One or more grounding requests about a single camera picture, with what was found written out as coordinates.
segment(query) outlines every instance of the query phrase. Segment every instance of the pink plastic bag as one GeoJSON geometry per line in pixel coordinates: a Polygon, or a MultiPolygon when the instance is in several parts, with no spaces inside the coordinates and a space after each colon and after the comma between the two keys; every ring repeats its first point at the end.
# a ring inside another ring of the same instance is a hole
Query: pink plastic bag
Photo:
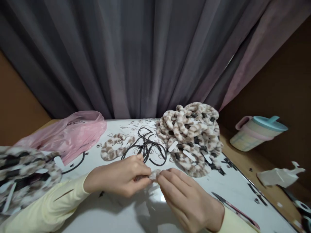
{"type": "Polygon", "coordinates": [[[58,151],[66,166],[94,146],[106,128],[102,114],[81,111],[19,140],[14,146],[58,151]]]}

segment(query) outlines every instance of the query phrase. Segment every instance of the wooden shelf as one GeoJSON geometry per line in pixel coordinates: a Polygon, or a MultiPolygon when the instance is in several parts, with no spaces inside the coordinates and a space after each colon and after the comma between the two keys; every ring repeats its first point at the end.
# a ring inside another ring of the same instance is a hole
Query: wooden shelf
{"type": "MultiPolygon", "coordinates": [[[[223,153],[299,232],[303,232],[294,224],[295,220],[301,223],[301,215],[283,190],[277,186],[263,186],[256,176],[256,173],[271,170],[276,166],[255,150],[243,152],[234,148],[229,142],[232,136],[225,127],[220,125],[220,140],[224,144],[223,153]],[[282,204],[282,208],[277,205],[278,202],[282,204]]],[[[303,190],[309,198],[311,197],[311,193],[301,185],[295,183],[295,186],[303,190]]]]}

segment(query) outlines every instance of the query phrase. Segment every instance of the yellow long-sleeve shirt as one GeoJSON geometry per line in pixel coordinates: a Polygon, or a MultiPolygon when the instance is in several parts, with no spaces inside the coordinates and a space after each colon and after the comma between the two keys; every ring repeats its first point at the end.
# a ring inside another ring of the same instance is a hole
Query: yellow long-sleeve shirt
{"type": "MultiPolygon", "coordinates": [[[[12,215],[1,226],[0,232],[54,232],[58,230],[88,197],[83,189],[87,175],[55,185],[43,197],[24,210],[12,215]]],[[[256,233],[256,229],[225,208],[225,216],[219,233],[256,233]]]]}

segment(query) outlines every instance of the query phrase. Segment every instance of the wooden wall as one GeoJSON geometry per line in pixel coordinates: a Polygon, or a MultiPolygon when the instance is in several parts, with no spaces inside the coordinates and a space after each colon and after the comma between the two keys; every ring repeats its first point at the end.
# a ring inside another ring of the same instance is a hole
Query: wooden wall
{"type": "Polygon", "coordinates": [[[279,168],[297,161],[306,169],[298,181],[311,191],[311,17],[220,112],[219,123],[236,132],[243,116],[273,115],[289,130],[256,150],[279,168]]]}
{"type": "Polygon", "coordinates": [[[0,145],[14,145],[51,120],[0,52],[0,145]]]}

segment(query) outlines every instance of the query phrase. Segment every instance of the right hand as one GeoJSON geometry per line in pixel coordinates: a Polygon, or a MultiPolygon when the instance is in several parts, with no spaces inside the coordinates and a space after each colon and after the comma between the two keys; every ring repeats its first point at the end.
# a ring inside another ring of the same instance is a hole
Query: right hand
{"type": "Polygon", "coordinates": [[[218,232],[225,208],[204,189],[180,170],[164,170],[157,178],[168,206],[187,232],[203,228],[218,232]]]}

